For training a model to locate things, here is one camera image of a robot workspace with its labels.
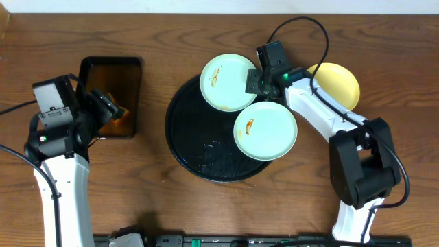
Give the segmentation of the orange green scrub sponge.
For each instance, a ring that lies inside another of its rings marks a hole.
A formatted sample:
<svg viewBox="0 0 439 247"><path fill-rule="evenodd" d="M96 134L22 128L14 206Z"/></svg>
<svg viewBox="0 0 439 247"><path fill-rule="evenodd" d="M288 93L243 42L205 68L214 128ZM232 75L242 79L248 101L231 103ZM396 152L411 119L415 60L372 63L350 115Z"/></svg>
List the orange green scrub sponge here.
<svg viewBox="0 0 439 247"><path fill-rule="evenodd" d="M122 106L116 101L116 99L110 94L107 94L109 100L117 107L117 112L112 117L112 122L115 126L120 126L130 117L130 111Z"/></svg>

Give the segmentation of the light blue plate top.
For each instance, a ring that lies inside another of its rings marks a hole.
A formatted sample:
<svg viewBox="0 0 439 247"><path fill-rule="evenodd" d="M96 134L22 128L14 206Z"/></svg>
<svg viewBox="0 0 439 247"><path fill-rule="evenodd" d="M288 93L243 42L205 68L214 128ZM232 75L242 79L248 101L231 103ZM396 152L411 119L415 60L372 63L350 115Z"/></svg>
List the light blue plate top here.
<svg viewBox="0 0 439 247"><path fill-rule="evenodd" d="M249 69L255 69L255 66L239 54L214 57L200 76L203 98L212 107L224 112L235 112L249 106L257 97L246 92Z"/></svg>

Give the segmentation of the light blue plate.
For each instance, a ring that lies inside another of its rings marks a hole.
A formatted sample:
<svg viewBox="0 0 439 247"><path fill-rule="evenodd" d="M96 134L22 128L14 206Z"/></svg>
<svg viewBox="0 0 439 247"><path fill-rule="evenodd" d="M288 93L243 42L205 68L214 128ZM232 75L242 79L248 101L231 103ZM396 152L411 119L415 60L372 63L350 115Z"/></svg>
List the light blue plate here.
<svg viewBox="0 0 439 247"><path fill-rule="evenodd" d="M255 66L239 54L214 57L200 76L203 98L212 107L224 112L235 112L249 106L257 97L246 92L249 69L255 69Z"/></svg>
<svg viewBox="0 0 439 247"><path fill-rule="evenodd" d="M243 109L235 120L237 147L258 161L272 161L287 154L298 136L296 119L275 102L257 102Z"/></svg>

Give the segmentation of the yellow plate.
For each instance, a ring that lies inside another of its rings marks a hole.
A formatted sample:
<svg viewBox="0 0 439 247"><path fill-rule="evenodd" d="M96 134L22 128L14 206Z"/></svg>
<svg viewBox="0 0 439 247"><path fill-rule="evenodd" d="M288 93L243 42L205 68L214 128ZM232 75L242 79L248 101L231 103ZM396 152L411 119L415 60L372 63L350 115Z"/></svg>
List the yellow plate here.
<svg viewBox="0 0 439 247"><path fill-rule="evenodd" d="M319 85L343 107L353 110L360 98L360 87L356 77L345 67L324 62L315 79Z"/></svg>

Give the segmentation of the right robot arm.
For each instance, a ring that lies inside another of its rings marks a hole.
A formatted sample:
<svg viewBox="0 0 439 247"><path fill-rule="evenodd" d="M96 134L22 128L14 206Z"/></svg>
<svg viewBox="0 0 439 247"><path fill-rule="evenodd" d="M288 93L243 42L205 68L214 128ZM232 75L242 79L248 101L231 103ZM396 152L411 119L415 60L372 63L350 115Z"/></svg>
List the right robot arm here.
<svg viewBox="0 0 439 247"><path fill-rule="evenodd" d="M340 198L333 237L371 243L375 213L401 181L389 125L341 105L322 88L314 72L291 66L280 42L257 47L256 53L260 67L249 69L246 92L282 101L329 144L331 184Z"/></svg>

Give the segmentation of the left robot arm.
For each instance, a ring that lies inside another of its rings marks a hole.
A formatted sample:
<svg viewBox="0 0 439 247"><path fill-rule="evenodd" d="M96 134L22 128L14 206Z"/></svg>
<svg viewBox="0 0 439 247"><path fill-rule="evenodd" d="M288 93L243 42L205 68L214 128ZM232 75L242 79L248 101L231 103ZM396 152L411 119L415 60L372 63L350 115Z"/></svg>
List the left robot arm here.
<svg viewBox="0 0 439 247"><path fill-rule="evenodd" d="M46 246L94 246L88 207L88 148L99 130L126 114L110 95L87 92L73 74L33 84L40 107L25 155L36 166Z"/></svg>

